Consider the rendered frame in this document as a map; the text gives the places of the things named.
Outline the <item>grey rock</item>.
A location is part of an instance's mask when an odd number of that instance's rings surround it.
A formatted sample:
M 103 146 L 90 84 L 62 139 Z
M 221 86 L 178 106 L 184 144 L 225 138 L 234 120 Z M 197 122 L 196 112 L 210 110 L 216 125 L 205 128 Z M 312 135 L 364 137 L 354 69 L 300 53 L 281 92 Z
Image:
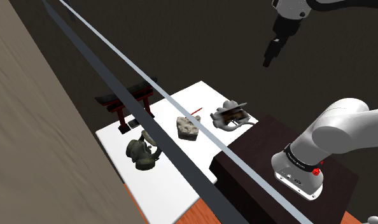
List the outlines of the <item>grey rock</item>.
M 176 127 L 178 137 L 188 141 L 196 141 L 199 134 L 199 129 L 187 118 L 177 117 Z

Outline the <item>red and black gate figure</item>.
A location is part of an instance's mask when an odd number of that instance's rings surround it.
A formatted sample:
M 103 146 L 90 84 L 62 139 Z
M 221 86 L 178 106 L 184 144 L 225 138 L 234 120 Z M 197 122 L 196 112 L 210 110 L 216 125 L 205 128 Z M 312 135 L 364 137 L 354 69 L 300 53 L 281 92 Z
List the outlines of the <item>red and black gate figure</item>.
M 136 85 L 133 85 L 127 89 L 129 93 L 135 98 L 136 101 L 143 101 L 145 110 L 149 115 L 154 118 L 155 116 L 150 110 L 149 96 L 153 95 L 153 87 L 147 82 L 142 81 Z M 94 99 L 102 106 L 105 106 L 107 111 L 110 113 L 116 113 L 118 115 L 118 120 L 120 126 L 118 130 L 121 134 L 125 134 L 131 130 L 128 123 L 125 121 L 125 116 L 123 113 L 123 108 L 125 105 L 116 96 L 116 94 L 108 94 L 104 96 L 94 97 Z

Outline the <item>grey and brown ship figure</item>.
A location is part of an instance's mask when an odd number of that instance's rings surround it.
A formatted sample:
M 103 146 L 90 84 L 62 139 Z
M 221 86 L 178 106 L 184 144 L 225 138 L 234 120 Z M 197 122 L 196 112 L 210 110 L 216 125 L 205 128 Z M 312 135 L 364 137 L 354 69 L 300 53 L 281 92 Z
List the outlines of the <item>grey and brown ship figure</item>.
M 243 125 L 254 125 L 255 123 L 250 121 L 250 115 L 243 110 L 245 105 L 247 105 L 246 102 L 239 104 L 233 100 L 226 100 L 222 107 L 210 114 L 213 125 L 227 132 L 234 131 Z

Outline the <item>light grey thin long bar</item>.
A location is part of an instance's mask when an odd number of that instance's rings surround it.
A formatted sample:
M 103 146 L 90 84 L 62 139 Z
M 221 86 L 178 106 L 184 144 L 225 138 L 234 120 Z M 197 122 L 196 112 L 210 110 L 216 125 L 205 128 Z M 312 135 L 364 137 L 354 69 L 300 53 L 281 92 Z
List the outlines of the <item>light grey thin long bar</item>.
M 295 219 L 301 224 L 313 224 L 306 216 L 304 216 L 295 206 L 288 202 L 280 193 L 278 193 L 268 182 L 261 178 L 252 168 L 250 168 L 242 159 L 240 159 L 232 150 L 227 148 L 215 135 L 213 135 L 202 124 L 193 120 L 193 116 L 190 115 L 178 102 L 176 102 L 163 88 L 156 84 L 146 73 L 138 68 L 128 57 L 126 57 L 119 49 L 117 49 L 110 41 L 108 41 L 99 31 L 92 27 L 84 18 L 82 18 L 77 12 L 75 12 L 70 5 L 64 0 L 59 0 L 72 14 L 78 17 L 95 35 L 97 35 L 110 49 L 112 49 L 117 55 L 119 55 L 128 65 L 133 68 L 142 78 L 144 78 L 150 85 L 153 86 L 161 95 L 163 95 L 177 110 L 179 110 L 187 118 L 196 124 L 196 126 L 203 131 L 203 133 L 212 142 L 217 145 L 230 159 L 232 159 L 246 174 L 248 174 L 259 186 L 261 186 L 271 197 L 274 198 L 280 205 L 282 205 L 287 212 L 289 212 Z

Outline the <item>dark grey long bar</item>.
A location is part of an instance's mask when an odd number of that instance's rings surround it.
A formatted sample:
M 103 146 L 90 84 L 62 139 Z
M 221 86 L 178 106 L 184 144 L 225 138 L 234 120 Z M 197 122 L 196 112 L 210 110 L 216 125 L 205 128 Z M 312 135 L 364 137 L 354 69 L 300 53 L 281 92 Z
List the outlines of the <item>dark grey long bar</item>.
M 91 66 L 97 71 L 107 86 L 117 95 L 128 110 L 139 120 L 139 123 L 151 137 L 160 144 L 162 151 L 175 166 L 175 170 L 190 185 L 198 196 L 207 204 L 222 224 L 248 224 L 236 208 L 229 203 L 223 194 L 208 180 L 204 173 L 181 150 L 181 148 L 168 136 L 159 124 L 147 114 L 139 103 L 131 96 L 128 90 L 117 80 L 112 72 L 99 60 L 86 44 L 74 33 L 58 13 L 42 0 L 47 12 L 63 30 L 65 35 L 77 47 Z

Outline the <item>dark green animal figure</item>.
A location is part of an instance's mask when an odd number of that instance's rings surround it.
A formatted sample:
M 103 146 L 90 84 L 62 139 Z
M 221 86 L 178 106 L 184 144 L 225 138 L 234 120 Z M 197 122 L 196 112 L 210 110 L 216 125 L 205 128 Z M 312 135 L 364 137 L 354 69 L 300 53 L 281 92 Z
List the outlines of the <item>dark green animal figure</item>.
M 126 148 L 126 156 L 131 158 L 136 169 L 140 171 L 154 168 L 161 154 L 162 150 L 145 130 L 141 131 L 139 139 L 131 140 Z

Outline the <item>white table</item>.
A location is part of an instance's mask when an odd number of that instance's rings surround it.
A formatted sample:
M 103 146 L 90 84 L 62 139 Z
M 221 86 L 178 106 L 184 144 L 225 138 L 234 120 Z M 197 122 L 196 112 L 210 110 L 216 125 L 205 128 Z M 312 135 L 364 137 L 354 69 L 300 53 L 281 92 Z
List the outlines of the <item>white table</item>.
M 203 108 L 194 115 L 199 115 L 201 124 L 225 145 L 232 143 L 252 126 L 243 125 L 231 132 L 217 129 L 210 114 L 223 105 L 226 97 L 203 81 L 176 92 L 172 98 L 189 113 Z M 216 182 L 217 178 L 209 166 L 213 157 L 221 151 L 219 147 L 203 133 L 198 134 L 196 141 L 180 139 L 176 119 L 182 114 L 168 100 L 162 99 L 152 104 L 150 109 L 159 126 L 211 182 Z M 96 135 L 148 223 L 175 224 L 198 201 L 198 194 L 190 188 L 164 154 L 161 154 L 154 168 L 148 171 L 137 170 L 131 158 L 126 156 L 126 148 L 131 140 L 139 139 L 143 128 L 138 126 L 121 134 L 118 126 L 119 122 L 114 122 L 96 131 Z

